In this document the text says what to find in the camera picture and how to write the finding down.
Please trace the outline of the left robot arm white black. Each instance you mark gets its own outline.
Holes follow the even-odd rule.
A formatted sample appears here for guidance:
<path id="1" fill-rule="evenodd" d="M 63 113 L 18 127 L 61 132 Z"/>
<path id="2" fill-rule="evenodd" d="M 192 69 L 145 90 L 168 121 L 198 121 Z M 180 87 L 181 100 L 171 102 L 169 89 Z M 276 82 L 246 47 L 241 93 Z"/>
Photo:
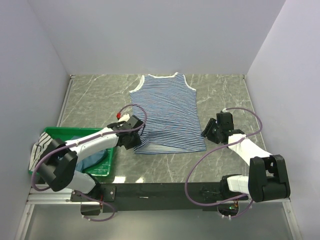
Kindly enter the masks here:
<path id="1" fill-rule="evenodd" d="M 34 167 L 31 181 L 35 189 L 36 173 L 54 192 L 65 188 L 79 191 L 88 201 L 100 195 L 98 182 L 89 174 L 76 170 L 85 158 L 106 149 L 125 147 L 129 150 L 141 144 L 139 130 L 145 122 L 132 115 L 127 121 L 109 124 L 93 134 L 68 141 L 53 139 Z"/>

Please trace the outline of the blue white striped tank top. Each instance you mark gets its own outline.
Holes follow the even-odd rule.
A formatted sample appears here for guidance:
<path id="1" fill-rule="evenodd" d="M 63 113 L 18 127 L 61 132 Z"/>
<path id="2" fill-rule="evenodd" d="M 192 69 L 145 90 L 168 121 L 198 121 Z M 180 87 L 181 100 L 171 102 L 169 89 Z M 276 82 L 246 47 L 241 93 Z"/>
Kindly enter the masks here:
<path id="1" fill-rule="evenodd" d="M 147 118 L 139 131 L 141 144 L 135 154 L 178 154 L 206 150 L 197 111 L 197 91 L 184 74 L 142 75 L 130 91 L 132 113 Z"/>

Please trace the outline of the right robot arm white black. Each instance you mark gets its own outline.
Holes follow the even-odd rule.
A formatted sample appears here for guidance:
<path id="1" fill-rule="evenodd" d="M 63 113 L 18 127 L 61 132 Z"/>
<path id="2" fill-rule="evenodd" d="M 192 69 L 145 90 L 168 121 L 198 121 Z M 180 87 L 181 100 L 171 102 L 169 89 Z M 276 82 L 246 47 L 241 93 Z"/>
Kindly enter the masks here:
<path id="1" fill-rule="evenodd" d="M 215 144 L 227 145 L 249 166 L 248 176 L 233 174 L 222 177 L 219 187 L 222 198 L 230 200 L 241 193 L 259 203 L 290 197 L 285 159 L 263 150 L 242 130 L 235 129 L 230 112 L 217 113 L 216 119 L 209 120 L 201 135 Z"/>

